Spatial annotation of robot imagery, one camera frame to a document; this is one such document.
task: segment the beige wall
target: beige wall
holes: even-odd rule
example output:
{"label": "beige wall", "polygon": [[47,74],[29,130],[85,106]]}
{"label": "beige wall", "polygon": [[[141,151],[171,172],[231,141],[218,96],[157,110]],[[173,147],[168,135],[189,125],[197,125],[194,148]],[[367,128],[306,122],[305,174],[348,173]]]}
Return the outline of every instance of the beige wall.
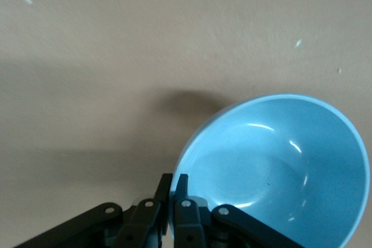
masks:
{"label": "beige wall", "polygon": [[[264,94],[326,100],[372,154],[371,74],[372,0],[0,0],[0,246],[128,207]],[[371,229],[369,203],[348,247]]]}

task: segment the screw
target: screw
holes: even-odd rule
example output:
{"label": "screw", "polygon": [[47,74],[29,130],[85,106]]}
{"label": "screw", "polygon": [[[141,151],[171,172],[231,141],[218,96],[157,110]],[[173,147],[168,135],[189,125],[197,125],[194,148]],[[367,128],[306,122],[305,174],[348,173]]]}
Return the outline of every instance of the screw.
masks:
{"label": "screw", "polygon": [[115,211],[115,209],[113,207],[109,207],[105,210],[105,213],[113,213]]}
{"label": "screw", "polygon": [[191,201],[189,201],[189,200],[184,200],[184,201],[181,203],[181,205],[182,205],[183,207],[189,207],[189,206],[191,205]]}
{"label": "screw", "polygon": [[152,207],[153,206],[153,202],[152,201],[148,201],[148,202],[145,202],[145,207]]}
{"label": "screw", "polygon": [[221,208],[219,209],[219,213],[220,213],[221,215],[228,215],[228,214],[229,214],[228,209],[225,208],[225,207],[221,207]]}

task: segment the light blue plastic bowl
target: light blue plastic bowl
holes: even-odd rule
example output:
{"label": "light blue plastic bowl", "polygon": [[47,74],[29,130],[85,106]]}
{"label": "light blue plastic bowl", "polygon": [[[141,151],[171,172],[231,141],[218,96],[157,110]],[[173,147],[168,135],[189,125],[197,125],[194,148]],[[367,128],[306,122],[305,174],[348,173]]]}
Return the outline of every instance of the light blue plastic bowl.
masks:
{"label": "light blue plastic bowl", "polygon": [[188,193],[232,204],[307,248],[344,247],[370,186],[353,124],[308,96],[270,95],[228,107],[189,140],[178,162]]}

